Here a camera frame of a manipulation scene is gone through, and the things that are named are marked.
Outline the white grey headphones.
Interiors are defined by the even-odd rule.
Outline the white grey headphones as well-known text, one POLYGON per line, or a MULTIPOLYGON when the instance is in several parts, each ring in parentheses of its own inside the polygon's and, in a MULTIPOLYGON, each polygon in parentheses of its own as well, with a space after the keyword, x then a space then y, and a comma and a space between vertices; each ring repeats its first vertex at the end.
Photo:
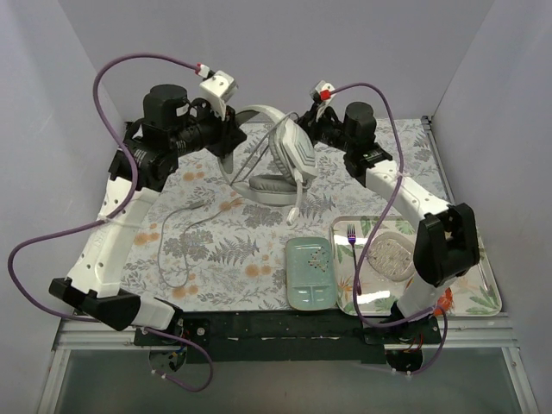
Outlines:
POLYGON ((254 104, 237 111, 235 119, 242 125, 258 115, 273 123, 262 140, 267 142, 279 174, 260 174, 247 183, 238 183, 232 154, 218 160, 219 169, 227 184, 244 198, 269 206, 290 205, 286 223, 292 225, 304 195, 318 176, 316 152, 306 132, 292 119, 292 112, 285 114, 271 106, 254 104))

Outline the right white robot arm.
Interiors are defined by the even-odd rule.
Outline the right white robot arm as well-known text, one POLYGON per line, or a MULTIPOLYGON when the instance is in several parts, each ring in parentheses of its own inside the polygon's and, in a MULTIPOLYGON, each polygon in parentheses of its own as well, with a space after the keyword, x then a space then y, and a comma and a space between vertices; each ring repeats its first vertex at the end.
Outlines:
POLYGON ((439 297, 480 262, 474 211, 451 204, 424 189, 404 173, 404 159, 394 159, 377 141, 371 105, 353 102, 338 118, 331 107, 314 103, 298 119, 312 144, 322 143, 343 153, 348 174, 387 201, 416 231, 413 264, 416 274, 395 301, 383 323, 399 342, 419 336, 419 319, 429 315, 439 297))

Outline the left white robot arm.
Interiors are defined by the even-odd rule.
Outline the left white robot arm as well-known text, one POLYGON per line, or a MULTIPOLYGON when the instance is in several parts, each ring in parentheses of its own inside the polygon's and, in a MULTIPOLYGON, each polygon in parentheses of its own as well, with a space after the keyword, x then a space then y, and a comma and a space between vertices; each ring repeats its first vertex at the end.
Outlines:
POLYGON ((137 164, 136 191, 128 204, 122 202, 131 188, 131 169, 124 153, 117 152, 97 217, 101 225, 92 230, 68 275, 51 282, 52 296, 115 330, 153 328, 166 345, 182 338, 184 325, 176 307, 123 290, 122 270, 145 215, 178 169, 179 157, 202 149, 223 157, 245 141, 227 104, 235 89, 221 80, 204 81, 193 101, 178 85, 150 90, 143 99, 143 117, 124 137, 137 164))

